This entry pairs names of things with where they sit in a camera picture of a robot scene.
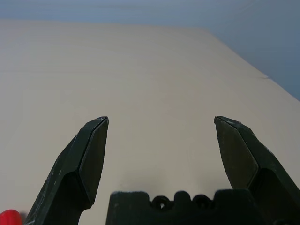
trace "red object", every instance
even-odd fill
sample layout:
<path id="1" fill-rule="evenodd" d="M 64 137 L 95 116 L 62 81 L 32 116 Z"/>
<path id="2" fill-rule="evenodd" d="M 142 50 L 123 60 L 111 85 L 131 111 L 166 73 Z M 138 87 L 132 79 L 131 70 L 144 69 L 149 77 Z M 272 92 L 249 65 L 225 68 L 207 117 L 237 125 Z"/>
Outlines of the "red object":
<path id="1" fill-rule="evenodd" d="M 22 225 L 21 216 L 16 210 L 6 210 L 0 214 L 0 225 Z"/>

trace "screw hole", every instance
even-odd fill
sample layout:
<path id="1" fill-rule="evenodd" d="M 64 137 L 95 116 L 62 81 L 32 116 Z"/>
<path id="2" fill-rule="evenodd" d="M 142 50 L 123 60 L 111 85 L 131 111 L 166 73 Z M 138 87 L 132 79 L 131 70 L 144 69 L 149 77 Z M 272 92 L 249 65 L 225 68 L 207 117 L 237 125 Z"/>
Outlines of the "screw hole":
<path id="1" fill-rule="evenodd" d="M 211 200 L 205 195 L 197 195 L 193 198 L 193 202 L 195 202 L 198 207 L 202 210 L 208 209 L 212 206 Z"/>
<path id="2" fill-rule="evenodd" d="M 157 196 L 151 203 L 152 207 L 159 211 L 167 211 L 172 208 L 170 200 L 165 196 Z"/>

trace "beige table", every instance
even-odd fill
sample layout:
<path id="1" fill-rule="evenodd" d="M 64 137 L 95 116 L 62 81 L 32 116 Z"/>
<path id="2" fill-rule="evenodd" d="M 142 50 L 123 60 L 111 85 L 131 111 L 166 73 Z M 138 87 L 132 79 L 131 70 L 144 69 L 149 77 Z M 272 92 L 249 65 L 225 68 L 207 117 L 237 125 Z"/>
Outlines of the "beige table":
<path id="1" fill-rule="evenodd" d="M 230 188 L 213 119 L 240 120 L 300 185 L 300 103 L 200 29 L 0 21 L 0 211 L 28 212 L 85 122 L 109 116 L 95 205 L 110 193 Z"/>

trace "wall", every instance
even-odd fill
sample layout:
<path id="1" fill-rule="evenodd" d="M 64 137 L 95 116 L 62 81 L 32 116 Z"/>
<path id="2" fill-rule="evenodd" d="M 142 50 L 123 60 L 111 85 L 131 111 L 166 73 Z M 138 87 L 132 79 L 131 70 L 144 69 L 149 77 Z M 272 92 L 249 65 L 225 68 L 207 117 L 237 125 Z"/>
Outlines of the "wall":
<path id="1" fill-rule="evenodd" d="M 0 21 L 0 211 L 28 212 L 56 157 L 89 120 L 110 119 L 95 205 L 111 192 L 230 188 L 213 123 L 252 128 L 300 187 L 300 102 L 196 28 Z"/>
<path id="2" fill-rule="evenodd" d="M 300 99 L 299 0 L 2 0 L 0 18 L 201 27 Z"/>

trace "blue wall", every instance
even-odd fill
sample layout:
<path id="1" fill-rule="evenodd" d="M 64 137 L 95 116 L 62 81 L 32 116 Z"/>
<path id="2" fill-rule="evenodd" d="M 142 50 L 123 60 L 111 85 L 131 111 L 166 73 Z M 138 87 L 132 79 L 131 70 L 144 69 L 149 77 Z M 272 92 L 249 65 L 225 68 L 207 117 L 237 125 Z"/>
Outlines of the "blue wall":
<path id="1" fill-rule="evenodd" d="M 0 0 L 0 18 L 207 28 L 300 100 L 300 0 Z"/>

